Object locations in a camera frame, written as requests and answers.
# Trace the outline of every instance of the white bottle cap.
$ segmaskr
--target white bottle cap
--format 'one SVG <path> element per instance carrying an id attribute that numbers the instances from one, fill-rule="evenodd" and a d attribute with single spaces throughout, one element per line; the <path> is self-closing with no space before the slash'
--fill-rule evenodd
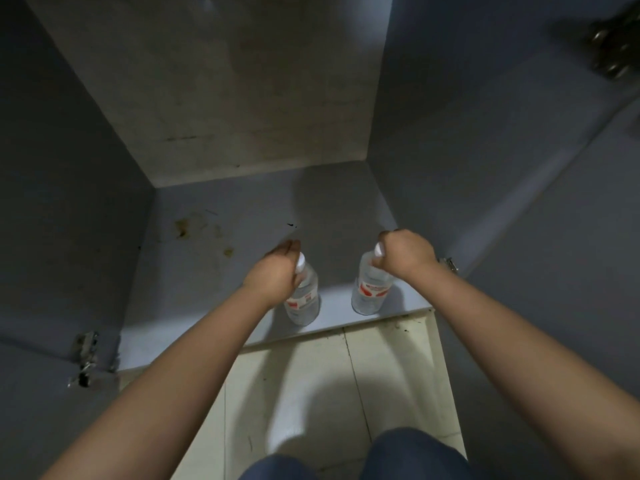
<path id="1" fill-rule="evenodd" d="M 307 261 L 305 259 L 305 255 L 300 253 L 300 256 L 298 257 L 298 263 L 296 265 L 296 274 L 300 274 L 302 273 L 302 270 L 305 268 Z"/>
<path id="2" fill-rule="evenodd" d="M 385 245 L 382 242 L 376 244 L 375 249 L 373 249 L 373 255 L 376 258 L 381 258 L 385 255 Z"/>

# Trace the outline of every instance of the bottle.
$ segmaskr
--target bottle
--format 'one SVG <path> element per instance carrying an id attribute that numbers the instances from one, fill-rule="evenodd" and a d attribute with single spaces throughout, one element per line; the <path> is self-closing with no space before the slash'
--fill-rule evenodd
<path id="1" fill-rule="evenodd" d="M 284 302 L 284 309 L 293 323 L 307 326 L 320 313 L 320 300 L 318 298 L 318 275 L 302 253 L 298 258 L 296 274 L 303 275 L 302 282 L 293 291 L 293 295 Z"/>
<path id="2" fill-rule="evenodd" d="M 360 315 L 373 315 L 382 307 L 394 282 L 394 277 L 371 264 L 373 257 L 382 257 L 385 249 L 381 242 L 373 251 L 366 252 L 360 259 L 360 274 L 351 293 L 351 306 Z"/>

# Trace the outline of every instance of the leg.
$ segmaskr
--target leg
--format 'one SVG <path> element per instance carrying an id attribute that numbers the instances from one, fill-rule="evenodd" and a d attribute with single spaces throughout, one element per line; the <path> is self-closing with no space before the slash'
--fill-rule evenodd
<path id="1" fill-rule="evenodd" d="M 468 480 L 474 476 L 465 458 L 427 433 L 396 428 L 376 438 L 360 480 Z"/>
<path id="2" fill-rule="evenodd" d="M 275 454 L 256 461 L 239 480 L 316 480 L 316 474 L 300 460 Z"/>

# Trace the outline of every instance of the beige wall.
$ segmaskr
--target beige wall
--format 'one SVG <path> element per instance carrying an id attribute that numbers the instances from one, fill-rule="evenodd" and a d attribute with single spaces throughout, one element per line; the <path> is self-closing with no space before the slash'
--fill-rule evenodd
<path id="1" fill-rule="evenodd" d="M 366 157 L 391 0 L 28 0 L 156 186 Z"/>

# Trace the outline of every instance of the bottle label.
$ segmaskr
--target bottle label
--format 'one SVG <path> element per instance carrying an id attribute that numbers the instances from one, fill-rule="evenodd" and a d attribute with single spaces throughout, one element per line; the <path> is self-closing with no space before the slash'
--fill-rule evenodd
<path id="1" fill-rule="evenodd" d="M 376 286 L 362 280 L 359 280 L 359 283 L 358 291 L 366 298 L 380 298 L 389 293 L 391 289 L 391 285 Z"/>
<path id="2" fill-rule="evenodd" d="M 299 311 L 305 306 L 308 306 L 308 304 L 315 300 L 317 297 L 318 288 L 313 288 L 313 290 L 309 291 L 309 293 L 307 293 L 306 295 L 301 296 L 300 298 L 288 298 L 288 300 L 286 300 L 284 303 L 290 309 Z"/>

